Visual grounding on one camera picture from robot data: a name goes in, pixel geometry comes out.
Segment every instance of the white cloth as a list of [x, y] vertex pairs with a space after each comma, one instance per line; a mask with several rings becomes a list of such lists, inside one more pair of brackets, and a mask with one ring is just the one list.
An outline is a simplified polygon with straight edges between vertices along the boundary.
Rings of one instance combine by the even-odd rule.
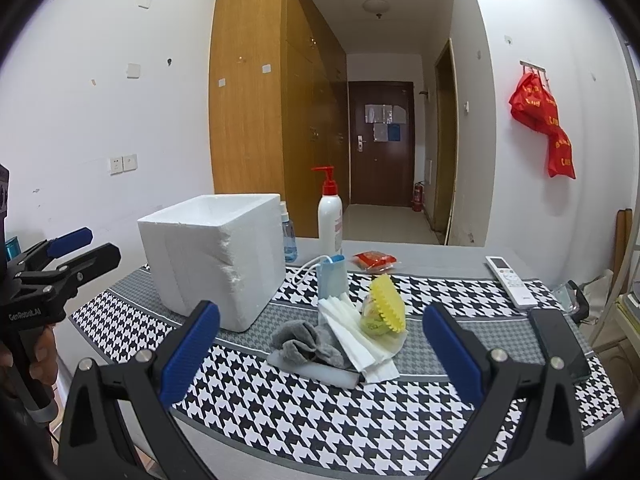
[[333, 330], [344, 352], [366, 383], [379, 383], [400, 376], [393, 356], [404, 341], [406, 331], [371, 337], [360, 329], [360, 313], [346, 294], [318, 302], [318, 310]]

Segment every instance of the spray bottle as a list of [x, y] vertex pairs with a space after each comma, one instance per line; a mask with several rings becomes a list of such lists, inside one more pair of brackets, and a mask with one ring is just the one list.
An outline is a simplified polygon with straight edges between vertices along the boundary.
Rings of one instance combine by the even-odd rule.
[[342, 200], [334, 180], [334, 167], [321, 166], [314, 171], [325, 171], [322, 198], [318, 204], [318, 237], [320, 254], [342, 254]]
[[293, 222], [289, 219], [287, 203], [280, 202], [280, 217], [282, 218], [282, 235], [284, 237], [284, 261], [288, 264], [296, 261], [298, 248], [296, 247], [296, 235], [293, 231]]

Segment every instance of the door frame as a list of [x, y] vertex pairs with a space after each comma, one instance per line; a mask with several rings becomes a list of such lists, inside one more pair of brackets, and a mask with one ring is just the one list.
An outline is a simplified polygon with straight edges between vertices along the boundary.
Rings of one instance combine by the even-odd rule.
[[452, 188], [452, 196], [451, 196], [451, 206], [449, 209], [449, 219], [447, 221], [447, 229], [445, 231], [445, 238], [444, 238], [444, 245], [449, 245], [449, 236], [450, 236], [450, 232], [451, 232], [451, 225], [452, 225], [452, 220], [453, 220], [453, 213], [454, 213], [454, 206], [456, 203], [456, 184], [458, 183], [458, 158], [460, 157], [460, 108], [459, 108], [459, 103], [458, 103], [458, 78], [456, 76], [456, 63], [455, 63], [455, 59], [453, 57], [453, 42], [451, 40], [451, 38], [449, 38], [444, 47], [442, 48], [442, 51], [440, 52], [440, 55], [438, 56], [438, 59], [436, 59], [435, 63], [433, 64], [433, 69], [435, 72], [435, 81], [436, 81], [436, 122], [438, 124], [438, 147], [437, 147], [437, 154], [436, 154], [436, 161], [437, 161], [437, 165], [436, 165], [436, 182], [435, 182], [435, 192], [434, 192], [434, 200], [433, 200], [433, 222], [431, 223], [431, 228], [433, 229], [433, 226], [436, 224], [435, 221], [435, 216], [436, 216], [436, 205], [438, 204], [438, 193], [440, 191], [440, 186], [438, 185], [438, 171], [440, 170], [440, 168], [442, 167], [441, 165], [441, 160], [440, 160], [440, 147], [441, 147], [441, 136], [442, 136], [442, 128], [441, 128], [441, 123], [440, 123], [440, 113], [439, 113], [439, 99], [440, 99], [440, 93], [438, 92], [438, 65], [440, 64], [440, 62], [442, 61], [442, 58], [444, 56], [447, 55], [447, 53], [449, 54], [450, 60], [451, 60], [451, 75], [453, 77], [453, 89], [454, 89], [454, 101], [455, 101], [455, 105], [456, 105], [456, 159], [454, 162], [454, 168], [453, 168], [453, 188]]
[[397, 86], [404, 88], [408, 91], [408, 101], [409, 101], [409, 109], [407, 110], [407, 131], [410, 136], [410, 147], [411, 147], [411, 164], [412, 168], [414, 168], [410, 186], [406, 190], [408, 201], [407, 207], [411, 207], [411, 198], [414, 194], [414, 180], [415, 180], [415, 100], [414, 100], [414, 82], [413, 81], [348, 81], [347, 85], [347, 94], [349, 99], [349, 190], [351, 202], [353, 203], [353, 157], [358, 151], [357, 146], [354, 147], [354, 137], [351, 135], [352, 128], [355, 128], [356, 125], [356, 111], [355, 106], [352, 105], [351, 99], [353, 94], [351, 93], [351, 88], [357, 87], [366, 87], [371, 85], [382, 85], [382, 86]]

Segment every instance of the styrofoam box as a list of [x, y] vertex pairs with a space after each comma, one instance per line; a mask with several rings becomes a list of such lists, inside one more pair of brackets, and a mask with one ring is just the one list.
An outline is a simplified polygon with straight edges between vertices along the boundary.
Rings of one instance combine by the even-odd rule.
[[285, 275], [278, 194], [202, 195], [138, 220], [165, 307], [188, 316], [200, 300], [220, 326], [249, 328]]

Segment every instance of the black and white tablecloth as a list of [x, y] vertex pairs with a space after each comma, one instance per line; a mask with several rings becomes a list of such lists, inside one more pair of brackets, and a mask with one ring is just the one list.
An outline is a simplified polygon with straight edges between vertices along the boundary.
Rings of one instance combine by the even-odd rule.
[[[529, 321], [498, 282], [392, 275], [407, 306], [408, 337], [394, 361], [401, 377], [354, 390], [325, 386], [265, 361], [273, 330], [289, 319], [317, 320], [315, 277], [294, 285], [294, 270], [256, 322], [243, 333], [221, 330], [216, 344], [174, 413], [195, 428], [244, 452], [323, 476], [428, 475], [472, 413], [422, 335], [427, 304], [446, 306], [487, 348], [501, 346], [516, 360], [543, 362]], [[350, 273], [350, 296], [361, 301], [372, 278]], [[558, 308], [539, 281], [527, 286], [540, 306]], [[71, 321], [108, 362], [124, 362], [155, 348], [181, 316], [165, 309], [148, 267], [136, 270], [87, 303]], [[572, 326], [590, 366], [576, 388], [585, 434], [620, 411], [600, 361]], [[497, 466], [520, 418], [512, 403], [485, 467]]]

